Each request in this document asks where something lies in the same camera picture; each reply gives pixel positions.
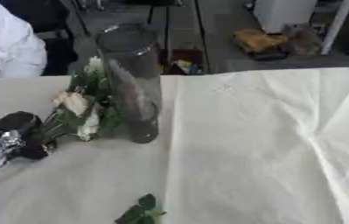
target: concrete floor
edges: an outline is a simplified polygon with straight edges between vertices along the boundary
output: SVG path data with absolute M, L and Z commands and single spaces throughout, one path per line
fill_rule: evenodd
M 72 9 L 70 0 L 63 0 Z M 198 48 L 208 55 L 206 64 L 210 73 L 226 73 L 247 70 L 308 68 L 308 67 L 349 67 L 349 56 L 334 51 L 329 56 L 291 56 L 274 62 L 257 62 L 250 59 L 233 44 L 233 33 L 241 28 L 258 27 L 253 15 L 242 5 L 247 0 L 199 0 L 201 21 L 196 13 L 195 0 L 183 0 L 183 7 L 173 7 L 170 11 L 170 48 Z M 105 26 L 132 20 L 147 21 L 150 7 L 121 6 L 107 4 L 105 11 L 89 10 L 83 15 L 93 36 Z M 159 42 L 164 43 L 166 9 L 156 8 L 152 26 L 159 33 Z M 87 59 L 96 55 L 94 39 L 88 38 L 80 29 L 80 23 L 71 16 L 70 24 L 77 34 L 75 48 L 80 60 L 71 69 L 78 70 Z M 205 43 L 200 33 L 200 24 L 205 28 Z

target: white rose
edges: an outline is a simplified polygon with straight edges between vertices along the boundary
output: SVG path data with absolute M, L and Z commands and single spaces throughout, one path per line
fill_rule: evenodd
M 98 72 L 99 74 L 103 74 L 105 71 L 105 68 L 103 66 L 103 62 L 98 57 L 90 58 L 90 61 L 87 66 L 84 67 L 84 72 L 86 74 L 91 74 L 93 72 Z
M 77 116 L 82 116 L 88 108 L 88 101 L 78 93 L 68 93 L 64 99 L 64 105 Z
M 61 105 L 64 100 L 68 97 L 68 93 L 66 91 L 62 91 L 60 92 L 56 97 L 54 97 L 54 99 L 52 100 L 54 107 L 58 107 L 59 105 Z
M 86 119 L 84 124 L 78 128 L 78 136 L 83 141 L 90 141 L 93 134 L 96 134 L 99 129 L 99 117 L 94 108 L 91 115 Z

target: leafy sprig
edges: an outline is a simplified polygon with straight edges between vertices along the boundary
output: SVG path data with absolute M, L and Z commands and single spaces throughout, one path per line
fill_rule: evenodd
M 156 209 L 157 199 L 152 194 L 147 194 L 140 198 L 138 203 L 128 209 L 116 224 L 155 224 L 156 219 L 166 212 Z

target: white cabinet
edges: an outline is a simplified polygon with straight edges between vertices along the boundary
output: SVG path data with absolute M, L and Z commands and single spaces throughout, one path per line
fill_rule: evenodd
M 309 22 L 318 0 L 257 0 L 255 16 L 267 33 L 279 33 L 285 25 Z

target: white tablecloth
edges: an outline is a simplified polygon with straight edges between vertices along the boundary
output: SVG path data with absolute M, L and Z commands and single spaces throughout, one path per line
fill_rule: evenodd
M 0 117 L 45 116 L 66 78 L 0 80 Z M 349 224 L 349 68 L 163 77 L 161 136 L 70 143 L 0 171 L 0 224 Z

